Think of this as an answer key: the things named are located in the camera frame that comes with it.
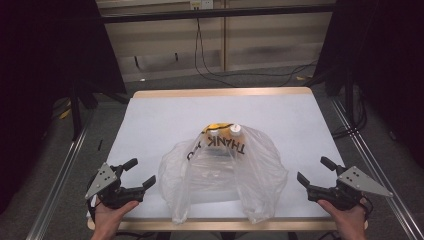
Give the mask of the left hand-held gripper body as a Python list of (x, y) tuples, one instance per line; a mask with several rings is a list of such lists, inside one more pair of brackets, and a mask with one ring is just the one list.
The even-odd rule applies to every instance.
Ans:
[(104, 162), (90, 180), (85, 199), (91, 202), (96, 196), (106, 207), (112, 209), (121, 208), (130, 201), (142, 202), (145, 194), (142, 186), (136, 188), (121, 186), (121, 175), (125, 171), (123, 165), (110, 166)]

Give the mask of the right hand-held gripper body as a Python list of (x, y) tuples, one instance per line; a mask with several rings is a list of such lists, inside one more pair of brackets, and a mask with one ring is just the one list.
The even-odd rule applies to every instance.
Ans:
[(359, 205), (364, 192), (385, 197), (394, 196), (386, 187), (379, 184), (356, 166), (345, 168), (337, 165), (336, 167), (330, 167), (330, 170), (337, 173), (336, 186), (324, 188), (311, 185), (310, 181), (307, 180), (306, 192), (309, 201), (326, 200), (336, 209), (345, 211)]

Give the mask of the clear printed plastic bag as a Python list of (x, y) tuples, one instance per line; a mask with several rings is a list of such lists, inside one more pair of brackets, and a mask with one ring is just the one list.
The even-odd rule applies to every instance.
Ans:
[[(233, 152), (227, 147), (233, 124), (210, 124), (196, 139), (176, 144), (162, 157), (159, 190), (173, 222), (185, 222), (194, 204), (237, 200), (252, 223), (274, 216), (288, 178), (280, 153), (265, 133), (243, 125), (245, 153)], [(222, 156), (208, 152), (209, 130), (219, 131)]]

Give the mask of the orange juice bottle white cap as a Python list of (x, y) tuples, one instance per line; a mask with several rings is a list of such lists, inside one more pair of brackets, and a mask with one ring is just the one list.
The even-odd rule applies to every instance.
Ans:
[(227, 147), (235, 153), (245, 153), (245, 136), (241, 125), (233, 124), (230, 126)]
[(209, 130), (208, 131), (208, 152), (215, 156), (222, 156), (224, 154), (224, 149), (218, 144), (217, 137), (219, 136), (218, 130)]

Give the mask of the person's left hand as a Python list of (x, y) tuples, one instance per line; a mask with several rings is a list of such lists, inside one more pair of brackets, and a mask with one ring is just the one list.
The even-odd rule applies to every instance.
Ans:
[(110, 209), (98, 201), (95, 209), (95, 229), (90, 240), (114, 240), (123, 217), (138, 205), (138, 201), (130, 201), (119, 209)]

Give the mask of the person's right hand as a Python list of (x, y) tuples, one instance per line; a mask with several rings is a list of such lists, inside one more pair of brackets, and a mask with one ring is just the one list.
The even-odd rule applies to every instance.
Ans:
[(365, 211), (360, 206), (341, 211), (326, 200), (318, 204), (332, 217), (342, 240), (367, 240), (365, 234)]

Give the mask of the black metal stand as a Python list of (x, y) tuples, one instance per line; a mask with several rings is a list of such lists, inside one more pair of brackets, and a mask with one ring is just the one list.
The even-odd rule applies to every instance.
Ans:
[(304, 84), (304, 87), (312, 87), (316, 84), (323, 83), (325, 92), (328, 96), (336, 96), (344, 89), (345, 95), (345, 114), (349, 122), (356, 126), (354, 120), (354, 103), (353, 103), (353, 77), (352, 72), (343, 65), (334, 65), (326, 70), (315, 73)]
[(107, 97), (121, 103), (128, 104), (129, 99), (114, 93), (112, 90), (108, 90), (98, 84), (91, 81), (73, 81), (70, 90), (69, 97), (71, 103), (72, 121), (73, 121), (73, 141), (82, 134), (83, 124), (80, 114), (80, 103), (83, 103), (86, 109), (95, 109), (98, 106), (98, 100), (95, 98), (95, 93), (101, 93)]

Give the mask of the black curtain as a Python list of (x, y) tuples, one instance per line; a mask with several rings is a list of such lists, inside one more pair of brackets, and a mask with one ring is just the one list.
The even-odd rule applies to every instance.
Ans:
[(335, 0), (315, 74), (351, 77), (424, 168), (424, 0)]
[(96, 0), (0, 0), (0, 214), (37, 160), (53, 104), (126, 88)]

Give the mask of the black horizontal bar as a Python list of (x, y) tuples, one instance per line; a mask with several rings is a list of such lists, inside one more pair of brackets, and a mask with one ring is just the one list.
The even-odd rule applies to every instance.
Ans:
[(336, 9), (335, 4), (318, 4), (318, 5), (255, 7), (255, 8), (228, 8), (228, 9), (212, 9), (212, 10), (186, 10), (186, 11), (157, 12), (157, 13), (143, 13), (143, 14), (104, 15), (99, 18), (99, 21), (104, 24), (111, 24), (111, 23), (185, 20), (185, 19), (220, 18), (220, 17), (323, 13), (323, 12), (333, 12), (335, 9)]

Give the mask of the white power outlet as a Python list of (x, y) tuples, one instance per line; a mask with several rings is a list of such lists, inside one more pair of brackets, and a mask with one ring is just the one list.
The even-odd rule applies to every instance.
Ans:
[(191, 10), (210, 10), (214, 8), (213, 0), (190, 0)]

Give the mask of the metal floor rail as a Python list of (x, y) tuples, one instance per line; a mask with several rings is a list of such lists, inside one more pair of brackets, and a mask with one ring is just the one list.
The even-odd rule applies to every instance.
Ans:
[(54, 181), (54, 184), (42, 206), (42, 209), (39, 211), (35, 222), (33, 223), (26, 237), (26, 240), (43, 240), (53, 214), (57, 208), (60, 195), (63, 192), (74, 162), (84, 143), (86, 134), (87, 128), (84, 127), (77, 135), (76, 139), (72, 141), (72, 144)]
[(335, 139), (342, 159), (356, 165), (393, 192), (392, 198), (371, 196), (370, 240), (424, 240), (424, 170), (396, 140), (382, 120), (368, 112), (368, 122), (356, 130), (342, 102), (330, 100), (330, 125), (350, 133)]

